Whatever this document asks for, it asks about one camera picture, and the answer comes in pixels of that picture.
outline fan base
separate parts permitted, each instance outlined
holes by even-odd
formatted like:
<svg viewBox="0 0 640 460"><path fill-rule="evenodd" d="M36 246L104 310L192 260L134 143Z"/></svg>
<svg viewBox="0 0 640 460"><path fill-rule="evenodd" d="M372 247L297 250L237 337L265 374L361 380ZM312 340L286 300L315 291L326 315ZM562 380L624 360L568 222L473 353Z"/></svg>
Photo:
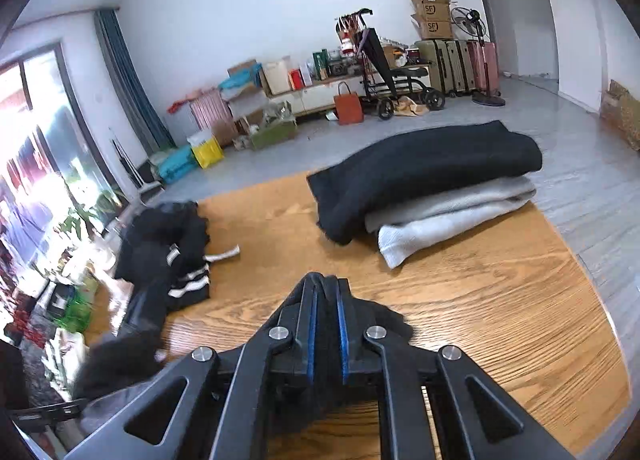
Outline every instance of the fan base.
<svg viewBox="0 0 640 460"><path fill-rule="evenodd" d="M497 97L495 95L487 96L482 92L474 92L471 101L484 106L505 106L507 104L507 101L501 97Z"/></svg>

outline red bag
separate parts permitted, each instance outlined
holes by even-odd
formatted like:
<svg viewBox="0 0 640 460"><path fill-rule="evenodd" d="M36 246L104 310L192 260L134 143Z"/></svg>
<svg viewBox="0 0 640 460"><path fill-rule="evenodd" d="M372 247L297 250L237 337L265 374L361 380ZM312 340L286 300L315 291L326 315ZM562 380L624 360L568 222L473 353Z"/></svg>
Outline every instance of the red bag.
<svg viewBox="0 0 640 460"><path fill-rule="evenodd" d="M340 85L347 86L348 94L340 94ZM362 123L364 121L364 113L360 98L355 92L351 92L346 81L338 83L338 95L334 96L335 112L338 116L338 124L351 125L354 123Z"/></svg>

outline suitcase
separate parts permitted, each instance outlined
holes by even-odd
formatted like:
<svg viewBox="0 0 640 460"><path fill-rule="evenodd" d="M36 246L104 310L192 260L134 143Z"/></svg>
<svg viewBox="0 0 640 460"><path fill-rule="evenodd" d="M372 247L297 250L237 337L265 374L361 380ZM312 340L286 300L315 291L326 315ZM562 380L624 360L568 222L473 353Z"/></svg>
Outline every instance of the suitcase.
<svg viewBox="0 0 640 460"><path fill-rule="evenodd" d="M458 42L445 42L449 53L449 62L453 76L453 90L458 94L464 94L466 89L465 69L462 65L462 55L458 50Z"/></svg>
<svg viewBox="0 0 640 460"><path fill-rule="evenodd" d="M447 42L449 61L453 72L453 86L456 92L466 94L476 89L474 68L471 65L469 48L466 42Z"/></svg>
<svg viewBox="0 0 640 460"><path fill-rule="evenodd" d="M428 62L431 86L444 95L455 92L447 42L423 40L415 42L415 46L420 51L420 57Z"/></svg>
<svg viewBox="0 0 640 460"><path fill-rule="evenodd" d="M486 92L486 76L484 74L484 59L482 57L482 47L479 42L467 42L469 55L471 56L471 64L474 67L474 77L476 78L476 88L482 92ZM484 43L484 56L489 68L489 85L491 94L496 95L500 90L498 81L498 59L495 53L495 44L491 42Z"/></svg>

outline window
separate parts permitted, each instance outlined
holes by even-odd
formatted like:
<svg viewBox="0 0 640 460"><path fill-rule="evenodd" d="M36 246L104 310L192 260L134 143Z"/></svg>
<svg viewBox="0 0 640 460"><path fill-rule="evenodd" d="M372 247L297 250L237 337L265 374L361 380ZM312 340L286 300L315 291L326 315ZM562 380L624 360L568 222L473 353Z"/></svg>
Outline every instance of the window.
<svg viewBox="0 0 640 460"><path fill-rule="evenodd" d="M95 208L102 231L122 198L79 111L60 45L0 68L1 236L17 261L56 262L56 228L69 208Z"/></svg>

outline gray floor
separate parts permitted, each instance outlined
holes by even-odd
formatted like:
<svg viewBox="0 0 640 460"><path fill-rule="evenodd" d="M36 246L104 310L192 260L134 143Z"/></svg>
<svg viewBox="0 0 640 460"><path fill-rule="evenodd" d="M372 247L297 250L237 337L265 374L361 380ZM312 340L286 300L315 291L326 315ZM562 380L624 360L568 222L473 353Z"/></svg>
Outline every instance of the gray floor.
<svg viewBox="0 0 640 460"><path fill-rule="evenodd" d="M535 76L514 76L514 78L524 81L525 83L529 83L530 85L537 86L538 88L543 88L548 92L553 92L553 94L558 93L558 79L537 78Z"/></svg>
<svg viewBox="0 0 640 460"><path fill-rule="evenodd" d="M276 147L227 151L222 163L193 172L158 199L198 200L327 166L393 133L426 127L501 119L509 129L531 135L544 154L542 171L531 176L538 188L535 202L590 272L630 371L628 411L582 456L604 459L640 408L640 158L596 117L539 86L504 79L502 96L507 106L501 109L457 98L423 117L371 117L347 127L313 121Z"/></svg>

